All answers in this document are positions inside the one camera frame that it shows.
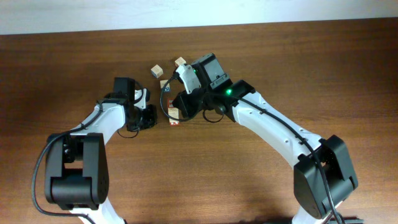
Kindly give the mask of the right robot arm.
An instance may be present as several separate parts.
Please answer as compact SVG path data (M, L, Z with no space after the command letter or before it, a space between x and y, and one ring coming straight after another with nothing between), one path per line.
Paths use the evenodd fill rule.
M287 161L300 205L291 223L347 222L336 209L357 189L358 179L341 138L324 139L295 124L252 85L233 82L213 53L177 66L172 79L185 88L172 102L183 120L213 110L257 134Z

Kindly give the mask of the yellow letter wooden block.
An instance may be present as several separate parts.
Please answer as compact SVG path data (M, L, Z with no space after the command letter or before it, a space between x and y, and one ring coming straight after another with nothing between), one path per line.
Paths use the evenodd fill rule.
M168 108L168 115L171 122L177 121L179 119L178 108Z

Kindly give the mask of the leaf picture wooden block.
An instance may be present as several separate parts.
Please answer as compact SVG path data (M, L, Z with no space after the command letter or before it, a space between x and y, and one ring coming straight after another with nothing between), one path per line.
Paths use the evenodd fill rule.
M169 119L169 124L171 126L176 126L176 125L179 125L179 121L176 121L176 120L173 120L173 119Z

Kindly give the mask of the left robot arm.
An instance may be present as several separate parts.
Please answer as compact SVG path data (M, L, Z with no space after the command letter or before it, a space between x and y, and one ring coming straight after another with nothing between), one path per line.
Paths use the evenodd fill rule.
M117 77L77 127L52 134L45 147L44 195L64 217L83 223L125 223L108 198L106 143L121 128L138 134L157 122L150 92L132 78Z

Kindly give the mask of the plain white wooden block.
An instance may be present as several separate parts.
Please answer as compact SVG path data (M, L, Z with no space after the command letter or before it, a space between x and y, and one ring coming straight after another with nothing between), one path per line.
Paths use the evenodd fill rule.
M168 107L168 108L173 108L173 107L174 107L174 105L173 105L173 99L168 99L168 100L167 100L167 107Z

